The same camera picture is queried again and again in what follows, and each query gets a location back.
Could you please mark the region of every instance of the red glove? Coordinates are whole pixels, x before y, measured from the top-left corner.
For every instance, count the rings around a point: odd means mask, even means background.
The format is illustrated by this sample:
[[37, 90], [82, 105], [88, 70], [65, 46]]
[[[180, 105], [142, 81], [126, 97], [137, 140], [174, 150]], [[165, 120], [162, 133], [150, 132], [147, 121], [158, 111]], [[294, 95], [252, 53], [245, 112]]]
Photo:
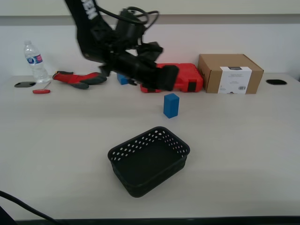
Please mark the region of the red glove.
[[107, 80], [107, 77], [101, 73], [91, 73], [87, 75], [76, 75], [73, 72], [57, 71], [53, 79], [68, 83], [79, 89], [88, 89], [90, 85], [101, 84]]

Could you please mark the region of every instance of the screwdriver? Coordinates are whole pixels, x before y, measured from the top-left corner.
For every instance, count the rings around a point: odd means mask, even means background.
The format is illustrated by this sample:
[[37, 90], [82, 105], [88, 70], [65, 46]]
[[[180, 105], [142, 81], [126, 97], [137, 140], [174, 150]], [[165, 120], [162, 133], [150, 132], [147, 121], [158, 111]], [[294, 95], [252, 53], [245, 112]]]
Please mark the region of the screwdriver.
[[49, 84], [51, 84], [51, 82], [49, 82], [43, 89], [37, 89], [37, 90], [33, 90], [33, 94], [48, 94], [50, 93], [51, 91], [49, 89], [46, 89]]

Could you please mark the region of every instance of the plastic basket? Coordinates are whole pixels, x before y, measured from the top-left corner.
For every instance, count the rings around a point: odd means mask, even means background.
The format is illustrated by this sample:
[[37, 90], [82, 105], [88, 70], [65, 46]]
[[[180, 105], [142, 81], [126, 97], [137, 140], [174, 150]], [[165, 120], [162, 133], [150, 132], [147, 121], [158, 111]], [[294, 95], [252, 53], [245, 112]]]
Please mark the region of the plastic basket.
[[114, 173], [133, 197], [141, 197], [181, 170], [189, 146], [165, 127], [155, 127], [108, 152]]

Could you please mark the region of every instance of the blue block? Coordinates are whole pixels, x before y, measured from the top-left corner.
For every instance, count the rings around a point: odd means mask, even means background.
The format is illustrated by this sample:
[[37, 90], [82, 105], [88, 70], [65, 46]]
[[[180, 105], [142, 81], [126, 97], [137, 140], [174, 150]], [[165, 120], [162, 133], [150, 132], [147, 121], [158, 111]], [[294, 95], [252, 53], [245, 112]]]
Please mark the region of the blue block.
[[175, 94], [165, 95], [164, 114], [170, 119], [178, 116], [179, 97]]
[[128, 84], [128, 79], [125, 76], [117, 74], [117, 78], [121, 85]]

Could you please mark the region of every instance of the black cable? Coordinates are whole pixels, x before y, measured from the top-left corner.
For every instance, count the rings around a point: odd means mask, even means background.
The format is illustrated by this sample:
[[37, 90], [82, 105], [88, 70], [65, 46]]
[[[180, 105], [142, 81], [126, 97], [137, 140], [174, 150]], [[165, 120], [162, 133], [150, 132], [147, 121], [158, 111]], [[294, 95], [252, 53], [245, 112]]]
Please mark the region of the black cable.
[[31, 213], [33, 213], [33, 214], [35, 214], [35, 215], [37, 215], [37, 216], [39, 216], [41, 218], [44, 218], [44, 219], [46, 219], [46, 220], [48, 220], [48, 221], [50, 221], [50, 222], [52, 222], [52, 223], [54, 223], [56, 225], [62, 225], [62, 223], [60, 223], [57, 220], [55, 220], [55, 219], [53, 219], [53, 218], [45, 215], [44, 213], [41, 213], [41, 212], [35, 210], [34, 208], [32, 208], [29, 205], [25, 204], [24, 202], [22, 202], [21, 200], [17, 199], [16, 197], [13, 197], [12, 195], [9, 195], [9, 194], [7, 194], [7, 193], [5, 193], [3, 191], [0, 191], [0, 197], [5, 198], [7, 200], [10, 200], [10, 201], [18, 204], [22, 208], [26, 209], [27, 211], [29, 211], [29, 212], [31, 212]]
[[112, 12], [109, 12], [106, 9], [101, 8], [100, 6], [97, 6], [97, 8], [98, 8], [98, 10], [100, 12], [103, 12], [103, 13], [105, 13], [107, 15], [110, 15], [113, 18], [116, 18], [116, 19], [122, 20], [122, 21], [126, 21], [128, 23], [132, 23], [132, 24], [135, 24], [135, 25], [145, 25], [145, 24], [147, 24], [149, 22], [149, 15], [148, 15], [148, 13], [146, 13], [144, 10], [142, 10], [140, 8], [137, 8], [137, 7], [129, 7], [129, 8], [127, 8], [127, 10], [133, 10], [133, 11], [137, 11], [137, 12], [142, 13], [142, 16], [146, 17], [145, 21], [128, 19], [126, 17], [120, 16], [120, 15], [116, 15], [116, 14], [114, 14]]
[[146, 28], [146, 30], [148, 30], [150, 27], [152, 27], [153, 24], [156, 23], [156, 21], [158, 20], [158, 18], [159, 18], [159, 16], [160, 16], [160, 14], [159, 14], [158, 11], [151, 11], [151, 12], [148, 12], [148, 15], [151, 15], [151, 14], [156, 14], [156, 17], [155, 17], [155, 19], [152, 21], [152, 23]]

